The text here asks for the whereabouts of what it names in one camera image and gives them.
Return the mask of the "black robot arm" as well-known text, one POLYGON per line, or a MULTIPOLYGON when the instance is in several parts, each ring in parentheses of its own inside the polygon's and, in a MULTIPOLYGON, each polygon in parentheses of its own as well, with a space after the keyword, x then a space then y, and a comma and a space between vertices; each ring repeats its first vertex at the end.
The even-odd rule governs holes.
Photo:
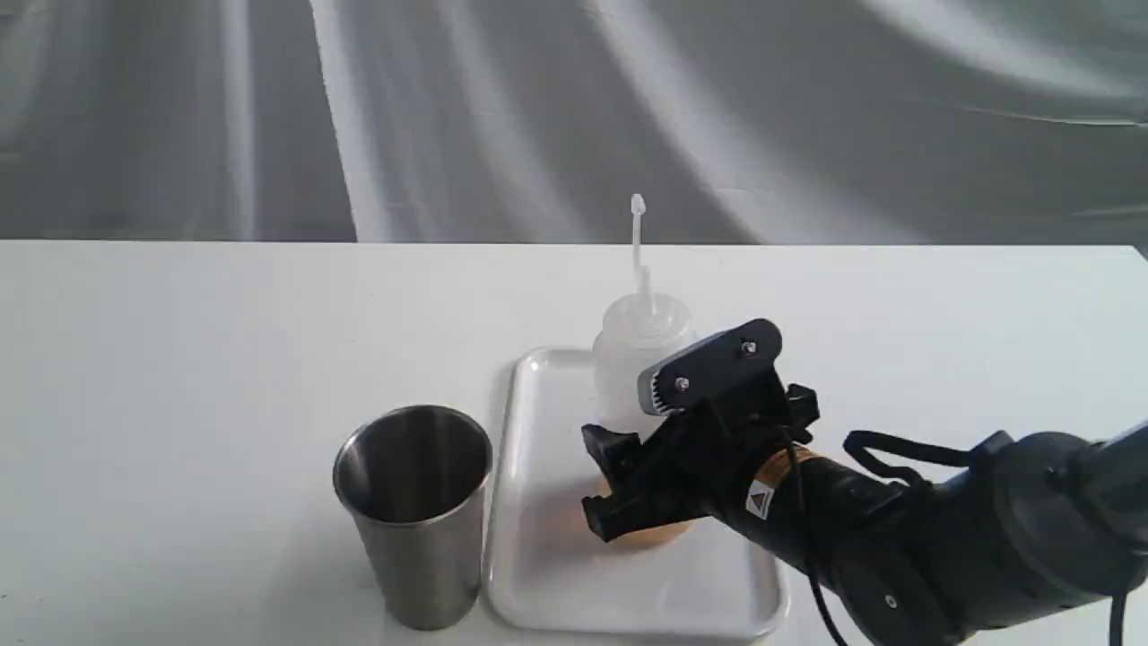
POLYGON ((1107 441, 996 431, 970 450, 850 431, 858 467, 810 451, 819 399, 784 386, 779 328, 718 332, 637 378, 656 433, 583 425, 608 495, 582 500, 600 540, 713 517, 809 581, 874 645, 960 645, 1110 601, 1124 641, 1145 584, 1145 425, 1107 441))

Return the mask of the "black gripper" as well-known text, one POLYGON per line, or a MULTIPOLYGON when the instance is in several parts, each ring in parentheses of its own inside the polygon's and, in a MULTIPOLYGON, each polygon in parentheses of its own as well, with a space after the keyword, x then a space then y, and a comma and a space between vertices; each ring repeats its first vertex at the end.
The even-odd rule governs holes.
POLYGON ((585 451, 608 493, 582 500, 604 543, 714 517, 744 530, 810 530, 809 426, 821 406, 808 386, 779 383, 779 327, 751 319, 649 365, 637 378, 647 438, 583 425, 585 451))

